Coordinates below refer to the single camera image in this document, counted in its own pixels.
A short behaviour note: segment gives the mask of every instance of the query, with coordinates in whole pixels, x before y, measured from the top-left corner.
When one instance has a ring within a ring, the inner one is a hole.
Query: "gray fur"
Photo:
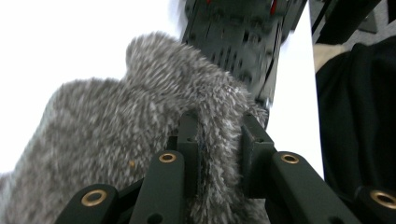
[[[1,223],[53,223],[80,189],[123,189],[144,177],[183,112],[196,108],[203,195],[189,200],[194,223],[267,223],[263,200],[246,199],[237,160],[240,119],[267,115],[246,88],[198,50],[160,34],[132,41],[121,81],[78,80],[57,90],[0,193]]]
[[[0,192],[3,190],[3,188],[5,187],[8,179],[10,177],[10,173],[6,173],[6,174],[0,174]]]

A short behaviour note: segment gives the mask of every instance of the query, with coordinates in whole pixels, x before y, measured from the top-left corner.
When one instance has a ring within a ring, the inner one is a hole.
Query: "brass insert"
[[[282,159],[282,161],[285,161],[285,162],[291,163],[291,164],[295,164],[295,163],[298,163],[300,161],[297,157],[295,157],[293,155],[290,155],[290,154],[283,154],[280,157],[280,159]]]
[[[175,160],[176,160],[176,155],[173,154],[173,153],[163,153],[160,156],[160,161],[161,162],[169,163],[169,162],[172,162],[172,161],[175,161]]]
[[[370,196],[374,201],[390,209],[396,209],[396,198],[381,190],[372,190]]]
[[[94,194],[99,194],[100,197],[98,199],[90,199],[90,197]],[[102,201],[104,201],[106,196],[107,196],[107,193],[104,190],[94,189],[84,195],[84,197],[81,199],[81,203],[87,207],[96,206],[99,203],[101,203]]]
[[[135,166],[136,166],[136,162],[134,162],[134,161],[129,161],[129,165],[130,165],[131,167],[135,167]]]

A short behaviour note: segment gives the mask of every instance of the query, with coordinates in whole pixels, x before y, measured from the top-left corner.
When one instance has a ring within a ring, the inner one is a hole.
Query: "red component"
[[[275,11],[276,11],[276,0],[274,0],[273,4],[271,5],[271,11],[270,11],[271,15],[274,15]]]

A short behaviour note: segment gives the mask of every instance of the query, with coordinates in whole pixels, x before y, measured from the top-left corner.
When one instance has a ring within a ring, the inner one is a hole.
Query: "black plastic mount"
[[[306,0],[187,0],[183,42],[245,82],[255,99],[274,99],[279,48]]]
[[[182,116],[179,136],[170,136],[165,151],[155,154],[145,179],[118,192],[96,184],[79,191],[56,224],[181,224],[186,199],[200,197],[198,118]],[[250,114],[243,117],[242,188],[249,198],[265,198],[272,224],[395,223],[396,193],[360,188],[347,206],[301,156],[277,152],[274,142]]]

